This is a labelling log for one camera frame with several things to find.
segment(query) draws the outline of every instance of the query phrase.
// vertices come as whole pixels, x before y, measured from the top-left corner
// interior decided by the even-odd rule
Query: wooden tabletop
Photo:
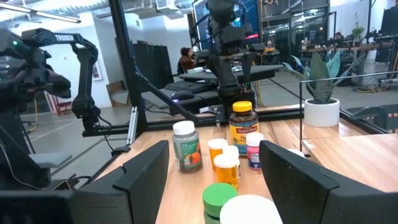
[[[366,44],[362,45],[359,47],[322,47],[319,49],[308,49],[308,50],[302,50],[302,52],[321,52],[325,50],[376,50],[380,49],[381,47],[391,47],[392,42],[386,42],[380,45],[379,43],[376,44]]]
[[[266,140],[270,140],[282,147],[289,149],[299,148],[299,120],[261,122],[260,132]],[[177,169],[175,153],[172,145],[173,131],[157,131],[141,134],[133,144],[131,150],[121,154],[98,178],[108,174],[117,167],[147,149],[160,140],[168,140],[170,147],[170,160],[167,182],[160,205],[157,223],[173,224],[203,224],[203,203],[201,194],[203,190],[216,182],[215,173],[211,168],[210,154],[207,142],[213,138],[225,138],[231,142],[229,127],[215,126],[197,128],[200,137],[200,145],[203,158],[203,168],[194,174],[182,174]],[[333,128],[305,127],[305,136],[336,137],[356,136],[366,134],[354,126],[342,121]],[[241,178],[238,185],[238,194],[256,194],[271,199],[266,182],[261,171],[253,171],[248,167],[247,159],[241,160]]]
[[[385,192],[398,191],[398,134],[303,141],[321,165]]]

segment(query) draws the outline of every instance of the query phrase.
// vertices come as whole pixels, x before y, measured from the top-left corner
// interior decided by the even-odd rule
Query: white lid
[[[236,166],[236,164],[236,157],[227,154],[220,154],[214,158],[214,165],[219,168],[232,168]]]
[[[248,146],[259,146],[262,140],[264,140],[264,135],[261,133],[249,133],[246,135],[246,144]]]
[[[297,154],[303,158],[305,158],[305,155],[303,152],[300,152],[298,149],[288,149],[290,152],[293,152],[294,154]]]
[[[231,155],[236,158],[239,158],[239,149],[236,146],[224,146],[223,154]]]
[[[222,149],[228,145],[228,141],[225,139],[212,139],[208,141],[207,146],[209,149]]]
[[[240,195],[228,200],[220,212],[221,224],[282,224],[275,204],[258,195]]]
[[[195,124],[193,121],[180,121],[173,124],[173,131],[175,135],[191,134],[195,131]]]

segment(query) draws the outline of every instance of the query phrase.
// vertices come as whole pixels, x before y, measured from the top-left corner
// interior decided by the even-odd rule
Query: woman
[[[186,48],[186,47],[181,48],[181,57],[180,57],[180,60],[178,61],[178,63],[184,69],[185,73],[189,69],[195,68],[195,65],[194,65],[193,59],[192,59],[192,55],[193,55],[193,50],[191,48]]]

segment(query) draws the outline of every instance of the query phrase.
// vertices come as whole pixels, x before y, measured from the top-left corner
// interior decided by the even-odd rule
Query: white pot
[[[330,98],[332,103],[318,105],[311,103],[313,99],[304,102],[304,122],[307,125],[327,128],[336,126],[340,120],[340,101]]]

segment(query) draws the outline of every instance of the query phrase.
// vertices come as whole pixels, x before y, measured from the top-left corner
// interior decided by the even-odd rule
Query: green lid
[[[205,217],[205,224],[220,224],[220,219],[216,217],[212,217],[211,215],[203,212],[203,216]]]
[[[205,212],[212,217],[219,218],[223,205],[237,195],[236,189],[229,184],[218,183],[208,186],[202,194]]]

